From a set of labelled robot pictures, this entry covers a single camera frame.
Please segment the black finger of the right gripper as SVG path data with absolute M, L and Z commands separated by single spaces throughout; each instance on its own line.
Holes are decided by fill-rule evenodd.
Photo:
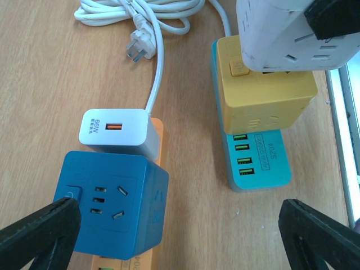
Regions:
M 317 0 L 304 11 L 318 40 L 359 32 L 359 0 Z

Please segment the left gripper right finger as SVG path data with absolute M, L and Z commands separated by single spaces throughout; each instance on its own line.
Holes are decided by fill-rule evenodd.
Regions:
M 359 233 L 300 200 L 283 201 L 278 227 L 291 269 L 359 269 Z

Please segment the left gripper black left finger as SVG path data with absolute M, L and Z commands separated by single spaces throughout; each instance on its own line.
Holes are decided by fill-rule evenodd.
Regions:
M 63 197 L 1 229 L 1 269 L 67 269 L 80 224 L 78 202 Z

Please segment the white cube socket adapter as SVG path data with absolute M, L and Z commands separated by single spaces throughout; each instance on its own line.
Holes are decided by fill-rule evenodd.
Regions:
M 359 34 L 316 38 L 304 11 L 310 1 L 237 1 L 244 64 L 253 71 L 340 68 L 359 51 Z

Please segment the blue cube socket adapter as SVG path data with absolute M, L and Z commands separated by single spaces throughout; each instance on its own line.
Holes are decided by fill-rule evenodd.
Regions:
M 128 260 L 161 243 L 169 174 L 141 155 L 70 151 L 54 199 L 75 199 L 74 251 Z

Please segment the teal power strip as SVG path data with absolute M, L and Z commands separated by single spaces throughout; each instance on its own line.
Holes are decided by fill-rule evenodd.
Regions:
M 292 174 L 280 130 L 230 135 L 223 129 L 217 43 L 211 45 L 210 66 L 229 186 L 237 193 L 285 186 Z

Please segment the yellow plug adapter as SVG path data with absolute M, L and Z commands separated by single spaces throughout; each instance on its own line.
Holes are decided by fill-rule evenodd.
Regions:
M 311 71 L 250 70 L 242 59 L 237 35 L 217 40 L 215 56 L 227 134 L 289 128 L 318 93 Z

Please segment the grey white plug adapter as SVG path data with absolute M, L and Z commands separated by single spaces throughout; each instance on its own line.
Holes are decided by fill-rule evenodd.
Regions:
M 89 109 L 78 138 L 97 152 L 159 157 L 160 137 L 144 109 Z

